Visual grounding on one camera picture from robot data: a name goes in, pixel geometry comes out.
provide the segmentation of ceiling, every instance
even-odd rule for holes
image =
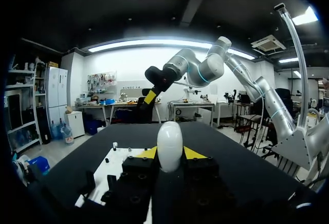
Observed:
[[[291,16],[302,14],[307,0],[34,0],[21,36],[60,52],[111,40],[145,36],[179,36],[213,42],[221,35],[233,47],[276,69],[294,57],[290,34],[273,10],[285,3]],[[297,27],[308,66],[329,66],[329,43],[321,22]],[[287,49],[261,55],[250,43],[273,34]]]
[[[299,68],[293,68],[292,71],[299,71]],[[293,78],[298,79],[298,77],[293,73],[293,77],[291,77],[291,69],[283,69],[278,72],[278,74],[286,77],[286,78]],[[323,79],[329,78],[329,67],[308,67],[307,68],[307,77],[309,79]]]

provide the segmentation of cardboard box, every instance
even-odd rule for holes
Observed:
[[[48,66],[52,66],[52,67],[57,67],[58,68],[58,64],[55,63],[55,62],[51,62],[51,61],[48,62]]]

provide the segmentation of plastic bag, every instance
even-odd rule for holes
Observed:
[[[72,135],[71,127],[64,124],[64,126],[61,128],[61,134],[62,134],[66,144],[73,144],[74,143],[74,138],[73,138],[73,135]]]

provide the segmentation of white egg-shaped object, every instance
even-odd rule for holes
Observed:
[[[161,126],[157,146],[162,170],[166,173],[175,171],[183,152],[183,138],[178,123],[168,121]]]

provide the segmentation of curved metal pole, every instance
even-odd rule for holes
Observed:
[[[279,12],[281,18],[287,24],[287,27],[288,27],[290,35],[293,39],[297,57],[299,60],[298,62],[299,62],[303,92],[302,92],[302,108],[301,108],[300,118],[299,118],[297,127],[305,128],[306,117],[307,117],[307,113],[308,113],[308,111],[307,111],[308,110],[308,77],[307,77],[306,61],[305,61],[305,56],[303,53],[303,48],[300,43],[294,23],[289,15],[287,9],[285,8],[285,5],[283,3],[281,3],[275,7],[275,10],[277,10]]]

